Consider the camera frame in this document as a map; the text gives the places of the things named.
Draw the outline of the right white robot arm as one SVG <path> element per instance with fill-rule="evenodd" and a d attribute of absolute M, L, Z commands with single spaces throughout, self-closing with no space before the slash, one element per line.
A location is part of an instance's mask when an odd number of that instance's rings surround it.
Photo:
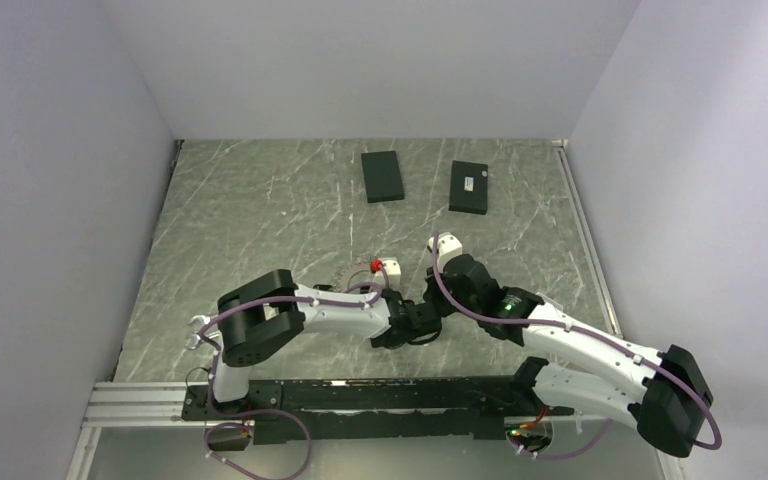
<path fill-rule="evenodd" d="M 571 362 L 524 361 L 511 401 L 534 415 L 570 407 L 634 428 L 660 452 L 686 458 L 694 448 L 717 450 L 722 434 L 711 413 L 713 394 L 693 354 L 677 345 L 661 351 L 610 336 L 568 315 L 543 296 L 502 287 L 469 254 L 436 253 L 427 301 L 461 313 L 491 337 L 530 346 Z"/>

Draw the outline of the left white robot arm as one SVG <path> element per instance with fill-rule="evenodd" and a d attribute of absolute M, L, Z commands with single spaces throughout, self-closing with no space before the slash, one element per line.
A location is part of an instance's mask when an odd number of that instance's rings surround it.
<path fill-rule="evenodd" d="M 224 420 L 239 417 L 247 406 L 253 366 L 301 334 L 347 333 L 386 349 L 424 345 L 440 335 L 438 309 L 398 292 L 396 260 L 377 259 L 369 270 L 372 280 L 336 291 L 298 284 L 289 270 L 276 269 L 220 296 L 216 316 L 196 333 L 207 341 L 208 329 L 219 331 L 208 407 Z"/>

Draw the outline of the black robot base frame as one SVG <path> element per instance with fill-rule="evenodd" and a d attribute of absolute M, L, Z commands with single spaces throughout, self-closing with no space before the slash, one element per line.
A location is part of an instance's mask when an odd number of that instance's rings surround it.
<path fill-rule="evenodd" d="M 244 420 L 256 445 L 290 441 L 468 436 L 501 440 L 541 412 L 505 375 L 350 380 L 254 380 L 241 400 L 185 390 L 186 422 Z"/>

